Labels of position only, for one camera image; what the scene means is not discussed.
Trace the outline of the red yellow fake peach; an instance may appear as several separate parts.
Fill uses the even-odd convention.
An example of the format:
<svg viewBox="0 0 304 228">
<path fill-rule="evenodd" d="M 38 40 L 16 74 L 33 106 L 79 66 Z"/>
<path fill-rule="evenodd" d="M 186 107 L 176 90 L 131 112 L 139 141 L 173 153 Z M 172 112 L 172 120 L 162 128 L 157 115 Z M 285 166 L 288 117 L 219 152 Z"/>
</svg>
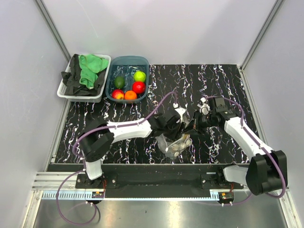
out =
<svg viewBox="0 0 304 228">
<path fill-rule="evenodd" d="M 124 92 L 120 89 L 116 89 L 112 92 L 112 98 L 116 100 L 123 100 L 124 99 Z"/>
</svg>

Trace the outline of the green fake apple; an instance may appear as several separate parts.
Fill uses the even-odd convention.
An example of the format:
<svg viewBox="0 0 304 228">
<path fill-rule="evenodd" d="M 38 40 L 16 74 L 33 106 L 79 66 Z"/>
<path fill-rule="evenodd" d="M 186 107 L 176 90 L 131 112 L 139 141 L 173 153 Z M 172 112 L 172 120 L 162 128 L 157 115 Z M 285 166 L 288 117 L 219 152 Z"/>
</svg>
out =
<svg viewBox="0 0 304 228">
<path fill-rule="evenodd" d="M 135 82 L 145 82 L 146 74 L 143 71 L 136 71 L 133 75 L 133 79 Z"/>
</svg>

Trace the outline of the clear polka dot zip bag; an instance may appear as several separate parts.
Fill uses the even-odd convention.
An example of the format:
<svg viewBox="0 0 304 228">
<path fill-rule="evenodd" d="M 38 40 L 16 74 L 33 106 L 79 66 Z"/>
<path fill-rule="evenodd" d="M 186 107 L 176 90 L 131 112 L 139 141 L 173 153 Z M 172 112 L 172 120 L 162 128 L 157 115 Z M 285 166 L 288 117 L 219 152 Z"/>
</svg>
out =
<svg viewBox="0 0 304 228">
<path fill-rule="evenodd" d="M 187 118 L 185 121 L 185 126 L 189 122 L 190 121 Z M 176 141 L 167 139 L 163 134 L 164 133 L 156 137 L 157 145 L 161 152 L 170 159 L 177 158 L 185 149 L 187 149 L 192 144 L 192 139 L 189 134 L 182 134 L 182 137 Z"/>
</svg>

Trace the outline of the red fake apple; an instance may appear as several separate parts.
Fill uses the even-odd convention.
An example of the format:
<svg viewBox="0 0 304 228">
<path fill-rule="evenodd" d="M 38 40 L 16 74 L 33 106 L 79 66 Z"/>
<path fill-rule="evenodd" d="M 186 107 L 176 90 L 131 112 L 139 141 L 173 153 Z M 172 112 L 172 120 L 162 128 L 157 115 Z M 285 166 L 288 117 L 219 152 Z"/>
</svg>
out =
<svg viewBox="0 0 304 228">
<path fill-rule="evenodd" d="M 145 85 L 144 82 L 136 81 L 136 82 L 133 83 L 132 90 L 133 90 L 136 94 L 142 94 L 142 93 L 144 93 L 145 90 L 146 90 L 146 85 Z"/>
</svg>

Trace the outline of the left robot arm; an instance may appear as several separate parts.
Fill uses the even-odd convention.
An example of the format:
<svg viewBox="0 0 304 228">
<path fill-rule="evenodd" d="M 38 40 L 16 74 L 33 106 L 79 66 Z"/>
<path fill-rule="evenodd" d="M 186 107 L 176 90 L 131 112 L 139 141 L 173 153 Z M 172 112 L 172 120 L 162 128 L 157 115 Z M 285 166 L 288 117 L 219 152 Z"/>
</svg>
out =
<svg viewBox="0 0 304 228">
<path fill-rule="evenodd" d="M 182 120 L 183 110 L 177 108 L 166 114 L 152 114 L 135 121 L 93 121 L 77 141 L 84 159 L 86 183 L 92 188 L 102 184 L 101 159 L 111 145 L 119 141 L 155 137 L 159 149 L 167 157 L 178 157 L 192 143 L 190 136 L 182 133 L 185 127 Z"/>
</svg>

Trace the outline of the orange fake fruit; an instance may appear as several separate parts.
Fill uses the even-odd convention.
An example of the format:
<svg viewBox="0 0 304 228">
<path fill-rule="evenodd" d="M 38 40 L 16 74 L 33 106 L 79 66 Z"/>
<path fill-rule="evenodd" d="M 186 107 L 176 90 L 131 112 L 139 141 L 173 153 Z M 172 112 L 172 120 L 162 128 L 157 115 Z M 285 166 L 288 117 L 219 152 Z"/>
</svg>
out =
<svg viewBox="0 0 304 228">
<path fill-rule="evenodd" d="M 124 100 L 135 100 L 137 99 L 137 94 L 133 90 L 129 90 L 124 94 Z"/>
</svg>

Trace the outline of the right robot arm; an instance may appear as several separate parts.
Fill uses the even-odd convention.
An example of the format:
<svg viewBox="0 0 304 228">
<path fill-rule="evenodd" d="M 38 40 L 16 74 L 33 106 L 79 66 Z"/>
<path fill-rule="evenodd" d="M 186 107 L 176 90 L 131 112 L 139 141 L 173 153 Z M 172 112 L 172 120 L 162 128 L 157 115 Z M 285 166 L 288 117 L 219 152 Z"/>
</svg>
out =
<svg viewBox="0 0 304 228">
<path fill-rule="evenodd" d="M 204 134 L 207 128 L 218 127 L 230 135 L 250 161 L 249 166 L 230 165 L 218 174 L 216 184 L 227 188 L 233 182 L 245 185 L 254 195 L 284 196 L 288 185 L 287 157 L 265 144 L 245 123 L 244 110 L 235 101 L 220 96 L 203 97 L 185 134 Z"/>
</svg>

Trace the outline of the dark green fake avocado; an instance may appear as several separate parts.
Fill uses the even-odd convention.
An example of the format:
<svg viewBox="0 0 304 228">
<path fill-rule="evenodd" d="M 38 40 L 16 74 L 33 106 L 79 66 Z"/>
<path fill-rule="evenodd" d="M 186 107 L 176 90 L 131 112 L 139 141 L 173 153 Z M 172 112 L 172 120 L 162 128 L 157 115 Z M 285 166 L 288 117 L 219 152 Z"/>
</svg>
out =
<svg viewBox="0 0 304 228">
<path fill-rule="evenodd" d="M 125 86 L 125 80 L 123 76 L 117 76 L 114 79 L 114 85 L 117 89 L 122 89 Z"/>
</svg>

